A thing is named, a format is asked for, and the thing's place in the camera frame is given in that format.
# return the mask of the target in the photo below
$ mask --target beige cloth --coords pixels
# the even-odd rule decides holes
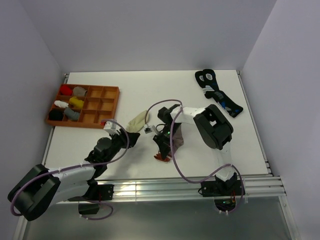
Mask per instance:
[[[129,133],[137,133],[139,132],[145,125],[145,115],[147,110],[139,113],[134,119],[132,119],[128,125],[126,126],[125,130]],[[146,116],[146,122],[149,120],[149,113]]]

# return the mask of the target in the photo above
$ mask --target wooden tray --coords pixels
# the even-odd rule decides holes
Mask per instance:
[[[62,84],[61,86],[68,86],[70,89],[75,87],[82,87],[87,90],[86,96],[77,96],[78,99],[83,100],[83,108],[75,108],[69,104],[69,108],[73,111],[80,113],[78,121],[71,121],[66,115],[63,116],[62,121],[49,120],[47,116],[46,122],[52,126],[61,127],[76,127],[76,128],[92,128],[92,129],[103,129],[100,125],[102,119],[113,119],[116,114],[118,99],[119,99],[119,87],[117,86],[97,86],[97,85],[79,85],[79,84]],[[59,92],[55,97],[56,100],[69,103],[69,99],[73,96],[62,95]],[[50,108],[65,110],[55,106],[54,102]]]

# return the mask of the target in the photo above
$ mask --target gray floor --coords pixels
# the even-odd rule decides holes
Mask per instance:
[[[76,205],[55,205],[28,223],[24,240],[290,239],[277,197],[250,198],[228,217],[215,212],[212,200],[113,205],[114,214],[101,221],[79,218]]]

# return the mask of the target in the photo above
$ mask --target white wall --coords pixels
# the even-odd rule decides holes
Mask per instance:
[[[242,69],[276,0],[21,0],[65,72]]]
[[[304,240],[319,239],[320,1],[278,0],[242,72]]]
[[[0,231],[12,239],[18,218],[9,191],[42,160],[50,127],[44,119],[62,81],[61,71],[17,0],[0,7]]]

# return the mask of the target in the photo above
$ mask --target black sock pair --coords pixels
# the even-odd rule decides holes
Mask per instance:
[[[244,108],[234,103],[224,91],[219,89],[215,71],[204,69],[195,73],[195,79],[202,88],[207,99],[213,98],[233,118],[240,114]]]

